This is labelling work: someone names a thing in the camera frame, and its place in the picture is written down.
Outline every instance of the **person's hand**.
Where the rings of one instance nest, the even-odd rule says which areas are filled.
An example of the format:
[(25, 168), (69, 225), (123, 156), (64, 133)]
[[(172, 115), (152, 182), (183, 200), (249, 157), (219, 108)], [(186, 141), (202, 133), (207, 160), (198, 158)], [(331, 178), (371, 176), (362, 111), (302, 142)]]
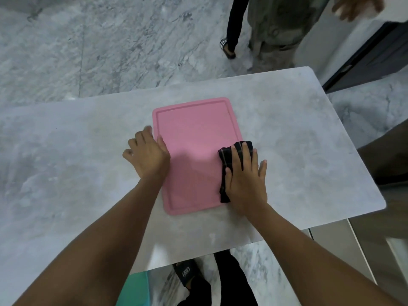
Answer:
[(384, 0), (338, 0), (332, 11), (335, 13), (339, 8), (342, 8), (340, 20), (347, 18), (348, 21), (353, 21), (360, 13), (364, 12), (370, 2), (374, 5), (377, 13), (384, 9)]
[(231, 146), (232, 170), (225, 169), (225, 192), (231, 200), (232, 207), (241, 215), (248, 216), (251, 211), (268, 204), (265, 188), (266, 160), (258, 167), (258, 153), (252, 151), (252, 160), (248, 145), (242, 144), (242, 159), (244, 169), (241, 168), (237, 149)]
[(154, 140), (151, 126), (137, 132), (128, 144), (130, 149), (123, 152), (123, 157), (134, 166), (140, 178), (166, 177), (170, 167), (170, 154), (161, 136), (157, 138), (157, 142)]

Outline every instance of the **marble countertop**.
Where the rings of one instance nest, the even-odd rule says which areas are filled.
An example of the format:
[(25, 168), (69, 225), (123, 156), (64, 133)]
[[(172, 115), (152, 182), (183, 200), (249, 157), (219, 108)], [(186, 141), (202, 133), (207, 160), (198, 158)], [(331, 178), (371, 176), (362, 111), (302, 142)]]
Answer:
[[(268, 160), (269, 204), (300, 229), (385, 207), (313, 71), (293, 68), (0, 112), (0, 273), (22, 291), (138, 177), (127, 140), (154, 108), (227, 97)], [(161, 195), (132, 272), (261, 240), (227, 205), (167, 215)]]

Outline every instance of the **plaid cloth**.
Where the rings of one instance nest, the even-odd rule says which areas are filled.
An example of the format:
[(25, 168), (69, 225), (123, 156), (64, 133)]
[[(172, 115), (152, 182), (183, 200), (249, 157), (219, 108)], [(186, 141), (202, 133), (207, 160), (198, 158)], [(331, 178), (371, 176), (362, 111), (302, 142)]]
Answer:
[[(239, 159), (241, 160), (241, 169), (244, 169), (244, 166), (242, 164), (242, 143), (241, 142), (236, 142), (234, 144), (235, 148), (238, 151)], [(246, 142), (249, 148), (249, 153), (251, 154), (251, 159), (252, 159), (252, 142)], [(230, 199), (228, 195), (225, 193), (225, 168), (229, 167), (231, 172), (232, 172), (232, 153), (231, 153), (231, 147), (224, 147), (218, 150), (218, 155), (221, 158), (222, 161), (222, 182), (221, 182), (221, 188), (220, 188), (220, 194), (221, 194), (221, 203), (229, 203)]]

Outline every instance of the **marble floor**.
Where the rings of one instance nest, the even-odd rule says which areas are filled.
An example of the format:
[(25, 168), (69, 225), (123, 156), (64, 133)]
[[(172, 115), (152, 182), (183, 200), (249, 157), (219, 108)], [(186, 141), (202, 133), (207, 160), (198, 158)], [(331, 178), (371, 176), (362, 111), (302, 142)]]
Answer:
[[(244, 23), (219, 49), (232, 0), (0, 0), (0, 109), (251, 72)], [(408, 118), (408, 72), (329, 94), (356, 147)], [(259, 305), (299, 305), (265, 242), (232, 249)], [(220, 304), (212, 255), (198, 258)], [(149, 272), (152, 305), (188, 292), (171, 266)]]

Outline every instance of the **teal object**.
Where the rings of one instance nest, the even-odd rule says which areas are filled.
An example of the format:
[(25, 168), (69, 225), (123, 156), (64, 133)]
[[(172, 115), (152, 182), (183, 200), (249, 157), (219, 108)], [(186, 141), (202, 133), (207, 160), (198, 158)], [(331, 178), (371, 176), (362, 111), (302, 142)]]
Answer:
[(120, 291), (116, 306), (150, 306), (147, 272), (129, 275)]

